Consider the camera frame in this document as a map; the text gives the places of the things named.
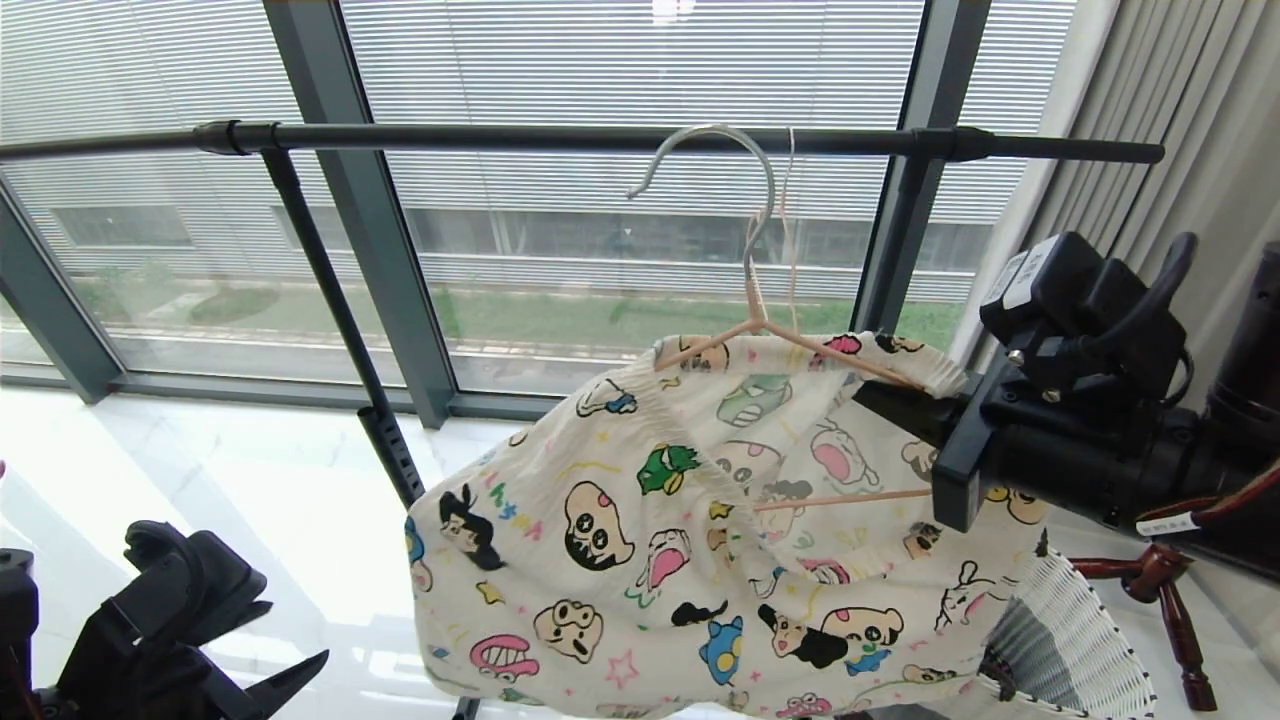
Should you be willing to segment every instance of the black metal rod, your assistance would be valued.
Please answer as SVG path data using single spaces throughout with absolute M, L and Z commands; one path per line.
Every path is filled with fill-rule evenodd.
M 315 219 L 307 208 L 306 197 L 302 196 L 302 184 L 298 181 L 298 172 L 293 167 L 293 160 L 285 150 L 264 150 L 262 160 L 266 163 L 266 172 L 271 176 L 275 190 L 280 193 L 280 202 L 293 231 L 298 236 L 298 245 L 307 256 L 311 272 L 320 283 L 320 293 L 333 314 L 334 323 L 338 324 L 338 333 L 347 346 L 351 361 L 356 365 L 356 374 L 369 392 L 369 402 L 378 411 L 379 416 L 392 416 L 390 401 L 387 400 L 387 391 L 381 380 L 378 379 L 378 370 L 374 368 L 374 359 L 369 356 L 365 340 L 360 337 L 360 327 L 356 316 L 351 314 L 351 306 L 342 293 L 342 284 L 338 274 L 333 270 L 329 255 L 325 252 L 324 241 L 320 240 L 320 231 L 316 229 Z
M 74 155 L 209 150 L 251 154 L 265 149 L 397 149 L 463 152 L 653 152 L 677 128 L 654 127 L 509 127 L 429 124 L 276 124 L 224 120 L 191 131 L 111 135 L 0 145 L 0 161 Z M 742 128 L 768 152 L 788 152 L 785 128 Z M 928 141 L 922 132 L 931 132 Z M 975 128 L 938 131 L 797 129 L 799 155 L 902 155 L 941 160 L 975 158 L 1060 158 L 1112 163 L 1158 163 L 1160 145 L 1103 140 L 1000 136 Z M 681 143 L 677 152 L 741 152 L 733 141 L 704 136 Z

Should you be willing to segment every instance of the grass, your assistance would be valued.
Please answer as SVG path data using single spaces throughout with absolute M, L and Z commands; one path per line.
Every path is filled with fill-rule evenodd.
M 92 292 L 86 292 L 86 286 Z M 143 313 L 183 292 L 182 283 L 79 283 L 78 290 L 99 319 L 146 324 Z M 381 334 L 369 291 L 348 288 L 347 302 L 361 331 Z M 714 334 L 744 318 L 741 302 L 617 296 L 562 296 L 538 292 L 461 291 L 431 293 L 445 337 L 465 341 L 540 342 L 602 347 L 648 347 L 667 334 Z M 964 305 L 908 302 L 899 333 L 946 347 Z M 806 333 L 837 333 L 849 325 L 851 300 L 805 302 L 796 307 Z M 769 305 L 769 316 L 791 324 L 785 305 Z M 228 287 L 184 314 L 164 320 L 200 327 L 283 332 L 335 332 L 319 288 L 305 286 Z

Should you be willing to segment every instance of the white sticker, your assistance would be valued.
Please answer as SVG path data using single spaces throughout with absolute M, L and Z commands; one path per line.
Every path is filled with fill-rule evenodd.
M 992 284 L 991 290 L 987 291 L 987 297 L 982 299 L 982 306 L 991 305 L 1004 297 L 1005 291 L 1009 290 L 1009 283 L 1014 282 L 1014 275 L 1018 273 L 1018 268 L 1023 266 L 1023 260 L 1025 259 L 1027 251 L 1023 250 L 1005 263 L 1005 269 L 1000 270 L 1000 277 L 996 278 L 995 284 Z
M 1057 247 L 1057 241 L 1061 237 L 1056 234 L 1032 247 L 1023 266 L 1018 270 L 1018 275 L 1014 277 L 1014 282 L 1009 283 L 1009 290 L 1005 291 L 1006 310 L 1020 307 L 1032 301 L 1032 284 L 1036 282 L 1036 275 L 1039 274 L 1044 266 L 1044 259 Z
M 1190 512 L 1183 512 L 1181 515 L 1170 515 L 1169 518 L 1143 520 L 1137 524 L 1137 528 L 1139 536 L 1149 538 L 1151 536 L 1167 536 L 1170 533 L 1198 530 L 1199 525 L 1196 524 L 1196 520 L 1192 520 Z

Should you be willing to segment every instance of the wooden stool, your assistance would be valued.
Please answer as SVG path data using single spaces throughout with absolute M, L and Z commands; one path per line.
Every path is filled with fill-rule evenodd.
M 1187 614 L 1187 606 L 1178 594 L 1178 578 L 1181 578 L 1192 564 L 1192 559 L 1176 550 L 1152 543 L 1138 560 L 1111 560 L 1105 557 L 1074 557 L 1071 564 L 1085 578 L 1119 578 L 1120 587 L 1138 602 L 1160 601 L 1165 618 L 1165 630 L 1169 643 L 1174 647 L 1174 660 L 1183 667 L 1183 692 L 1192 710 L 1217 710 L 1213 687 L 1208 675 L 1201 669 L 1204 656 L 1201 653 L 1196 628 Z

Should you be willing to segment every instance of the gray window mullion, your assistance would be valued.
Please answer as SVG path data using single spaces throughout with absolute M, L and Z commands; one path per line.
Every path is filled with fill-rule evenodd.
M 308 123 L 371 123 L 337 3 L 264 3 Z M 316 152 L 422 424 L 440 427 L 457 392 L 444 336 L 380 151 Z
M 32 337 L 81 400 L 93 404 L 114 392 L 123 365 L 3 178 L 0 238 L 0 293 Z
M 991 0 L 925 3 L 900 128 L 948 128 L 960 120 L 989 9 Z M 897 327 L 943 167 L 941 160 L 890 160 L 851 331 L 892 332 Z M 900 241 L 895 242 L 897 233 Z

